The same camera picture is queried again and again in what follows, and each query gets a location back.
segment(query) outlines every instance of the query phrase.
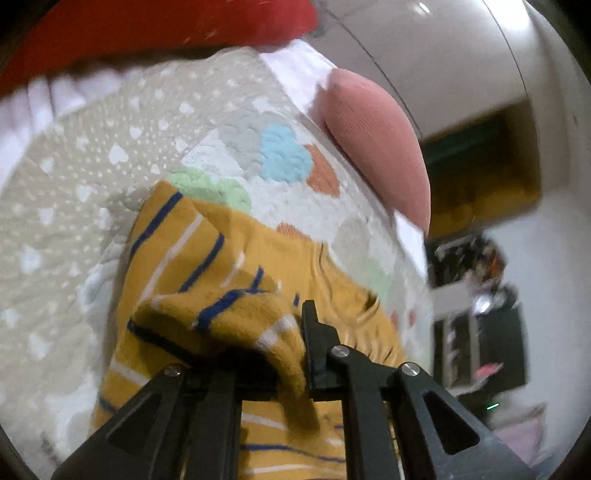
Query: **blue heart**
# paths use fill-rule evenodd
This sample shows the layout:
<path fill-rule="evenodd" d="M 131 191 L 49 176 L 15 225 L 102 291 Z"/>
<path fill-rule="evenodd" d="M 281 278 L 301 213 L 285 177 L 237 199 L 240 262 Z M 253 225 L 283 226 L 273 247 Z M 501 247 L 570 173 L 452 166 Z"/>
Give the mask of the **blue heart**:
<path fill-rule="evenodd" d="M 314 166 L 312 155 L 296 142 L 295 134 L 285 125 L 265 128 L 261 137 L 263 179 L 295 182 L 308 177 Z"/>

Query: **white sheet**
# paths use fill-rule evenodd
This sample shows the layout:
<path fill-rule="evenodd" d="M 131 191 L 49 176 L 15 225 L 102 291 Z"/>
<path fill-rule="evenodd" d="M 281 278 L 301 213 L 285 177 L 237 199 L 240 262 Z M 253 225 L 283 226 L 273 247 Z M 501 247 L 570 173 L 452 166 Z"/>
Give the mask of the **white sheet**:
<path fill-rule="evenodd" d="M 261 52 L 261 58 L 295 106 L 318 124 L 313 111 L 314 98 L 319 88 L 326 88 L 328 75 L 336 66 L 303 40 L 294 40 L 278 50 Z M 83 74 L 65 72 L 50 80 L 40 76 L 0 99 L 0 192 L 35 135 L 56 119 L 116 92 L 127 77 L 142 68 L 97 63 Z M 398 229 L 407 255 L 425 277 L 423 234 L 400 217 L 397 214 L 393 219 L 393 227 Z"/>

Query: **pink object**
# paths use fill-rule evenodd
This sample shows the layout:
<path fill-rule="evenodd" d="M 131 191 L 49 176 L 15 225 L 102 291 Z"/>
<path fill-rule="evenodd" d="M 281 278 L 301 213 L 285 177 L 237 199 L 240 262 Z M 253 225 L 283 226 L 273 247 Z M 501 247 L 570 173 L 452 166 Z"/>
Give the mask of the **pink object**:
<path fill-rule="evenodd" d="M 478 370 L 476 370 L 475 377 L 477 380 L 481 380 L 482 378 L 488 378 L 503 368 L 503 364 L 486 364 L 482 365 Z"/>
<path fill-rule="evenodd" d="M 417 137 L 386 90 L 343 69 L 329 76 L 320 112 L 338 144 L 386 209 L 398 210 L 428 233 L 431 190 Z"/>

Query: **green heart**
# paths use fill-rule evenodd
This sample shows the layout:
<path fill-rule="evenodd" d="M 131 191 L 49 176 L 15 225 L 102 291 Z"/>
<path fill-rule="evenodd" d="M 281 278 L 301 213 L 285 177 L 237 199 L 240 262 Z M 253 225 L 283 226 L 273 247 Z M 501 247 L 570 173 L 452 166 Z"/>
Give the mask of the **green heart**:
<path fill-rule="evenodd" d="M 211 176 L 197 168 L 183 167 L 171 172 L 168 181 L 183 195 L 202 202 L 220 203 L 250 214 L 251 198 L 235 179 L 220 179 L 215 183 Z"/>

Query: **white stripe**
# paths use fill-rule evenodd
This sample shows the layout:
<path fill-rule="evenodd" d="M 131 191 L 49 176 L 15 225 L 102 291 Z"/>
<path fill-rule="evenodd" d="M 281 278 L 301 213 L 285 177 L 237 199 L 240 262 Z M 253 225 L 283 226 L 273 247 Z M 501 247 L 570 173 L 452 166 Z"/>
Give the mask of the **white stripe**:
<path fill-rule="evenodd" d="M 317 470 L 322 473 L 344 476 L 343 470 L 334 470 L 332 468 L 322 468 L 316 465 L 303 465 L 301 463 L 286 463 L 285 465 L 262 466 L 259 468 L 245 468 L 244 475 L 254 475 L 256 473 L 284 472 L 286 470 Z"/>
<path fill-rule="evenodd" d="M 263 425 L 265 427 L 270 427 L 272 429 L 282 430 L 284 432 L 287 431 L 287 427 L 282 423 L 266 419 L 265 417 L 261 417 L 259 415 L 254 415 L 252 413 L 242 413 L 242 422 L 243 423 L 254 423 L 256 425 Z M 334 447 L 343 446 L 345 443 L 341 439 L 332 439 L 332 438 L 325 438 L 324 441 L 326 443 L 330 443 Z"/>
<path fill-rule="evenodd" d="M 162 305 L 162 299 L 164 297 L 168 297 L 168 295 L 154 295 L 152 300 L 150 300 L 150 305 L 154 310 L 160 309 L 160 305 Z"/>
<path fill-rule="evenodd" d="M 224 280 L 222 283 L 220 283 L 220 287 L 227 287 L 230 284 L 230 282 L 234 278 L 234 275 L 236 275 L 236 273 L 238 273 L 238 270 L 240 270 L 242 268 L 242 266 L 244 265 L 244 259 L 245 259 L 244 252 L 240 252 L 238 254 L 238 258 L 234 262 L 234 266 L 232 267 L 232 271 L 226 277 L 226 280 Z"/>
<path fill-rule="evenodd" d="M 257 425 L 264 425 L 265 427 L 271 427 L 274 429 L 283 430 L 284 432 L 287 431 L 287 428 L 282 423 L 278 421 L 273 421 L 266 419 L 265 417 L 260 417 L 259 415 L 253 415 L 251 413 L 243 413 L 242 414 L 242 421 L 244 423 L 255 423 Z"/>
<path fill-rule="evenodd" d="M 189 225 L 185 229 L 185 231 L 183 232 L 181 237 L 177 240 L 177 242 L 166 252 L 166 255 L 164 256 L 164 258 L 160 262 L 160 265 L 158 265 L 158 268 L 156 268 L 156 270 L 154 270 L 154 273 L 152 274 L 152 278 L 150 278 L 150 281 L 145 286 L 144 291 L 142 292 L 141 296 L 139 297 L 138 304 L 143 302 L 146 298 L 148 298 L 152 294 L 152 292 L 154 291 L 154 287 L 156 286 L 156 283 L 158 282 L 158 279 L 160 278 L 160 275 L 162 275 L 162 273 L 164 272 L 164 269 L 174 259 L 174 257 L 176 257 L 180 253 L 180 251 L 184 247 L 184 244 L 186 244 L 187 241 L 189 240 L 189 238 L 191 238 L 191 235 L 193 235 L 195 233 L 195 230 L 197 230 L 197 227 L 201 223 L 201 220 L 203 220 L 203 216 L 198 213 L 197 216 L 195 217 L 195 220 L 193 221 L 193 223 L 191 223 L 191 225 Z"/>
<path fill-rule="evenodd" d="M 260 350 L 270 350 L 277 343 L 277 340 L 279 340 L 278 334 L 295 327 L 297 327 L 297 322 L 294 316 L 284 315 L 261 334 L 255 342 L 255 347 Z"/>
<path fill-rule="evenodd" d="M 324 441 L 330 443 L 333 447 L 340 447 L 345 444 L 341 439 L 324 439 Z"/>
<path fill-rule="evenodd" d="M 113 359 L 110 365 L 110 369 L 113 372 L 118 373 L 124 379 L 129 380 L 130 382 L 143 387 L 146 383 L 150 381 L 148 377 L 143 376 L 142 374 L 137 373 L 135 370 L 126 367 L 124 364 L 119 363 L 117 360 Z"/>

